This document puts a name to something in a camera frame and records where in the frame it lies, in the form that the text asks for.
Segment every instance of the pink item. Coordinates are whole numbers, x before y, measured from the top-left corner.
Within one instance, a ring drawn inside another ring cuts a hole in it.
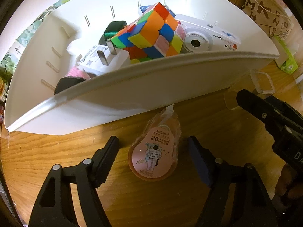
[[[65,75],[65,77],[81,77],[86,80],[90,80],[90,76],[85,72],[79,70],[76,66],[73,66],[69,72]]]
[[[154,45],[154,47],[163,55],[165,56],[168,49],[169,49],[169,42],[165,39],[165,37],[163,37],[162,35],[160,35],[158,37],[158,39],[156,40],[156,43]]]
[[[164,176],[174,163],[174,143],[175,138],[170,131],[162,127],[150,129],[142,142],[134,148],[131,157],[134,169],[146,178]]]
[[[177,26],[176,35],[178,37],[180,37],[180,39],[182,40],[182,42],[184,42],[185,36],[186,36],[186,32],[184,31],[184,29],[183,29],[183,27],[181,25]]]

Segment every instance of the camera lens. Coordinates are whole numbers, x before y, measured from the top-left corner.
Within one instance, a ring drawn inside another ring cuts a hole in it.
[[[191,45],[194,46],[195,48],[199,48],[201,43],[198,40],[192,40]]]

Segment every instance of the wood grain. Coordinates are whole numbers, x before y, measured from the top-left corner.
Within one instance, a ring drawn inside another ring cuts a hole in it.
[[[275,96],[302,111],[300,92],[292,76],[274,63],[263,71],[270,74]],[[120,139],[121,149],[109,177],[98,195],[112,226],[194,226],[209,189],[201,183],[186,149],[186,138],[195,135],[215,157],[243,166],[253,163],[270,196],[284,165],[272,152],[273,138],[264,125],[244,110],[229,111],[224,90],[175,104],[182,129],[178,166],[171,176],[158,182],[136,177],[127,161],[129,146],[147,121],[162,109],[117,120],[64,136],[37,135],[2,130],[1,155],[5,178],[18,211],[29,221],[37,194],[52,165],[78,164],[102,148],[111,135]],[[75,185],[75,211],[85,226]]]

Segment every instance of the blue box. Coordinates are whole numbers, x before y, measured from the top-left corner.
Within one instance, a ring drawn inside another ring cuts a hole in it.
[[[151,6],[151,5],[138,7],[138,13],[139,13],[139,15],[141,16],[142,14],[144,14],[144,12],[145,12],[150,6]],[[171,11],[171,9],[170,9],[168,6],[166,6],[166,5],[163,5],[163,6],[167,9],[167,11],[168,11],[173,17],[176,16],[176,15],[174,14],[174,12]]]

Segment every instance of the string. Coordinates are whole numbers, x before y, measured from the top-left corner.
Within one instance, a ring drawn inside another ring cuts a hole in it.
[[[266,8],[264,8],[263,6],[261,6],[261,5],[257,2],[257,0],[254,0],[254,1],[255,1],[261,8],[263,8],[264,10],[266,10],[267,12],[272,13],[272,14],[277,15],[277,16],[282,16],[282,17],[285,17],[285,18],[289,19],[288,16],[285,16],[285,15],[283,15],[283,14],[273,13],[272,11],[267,10]]]

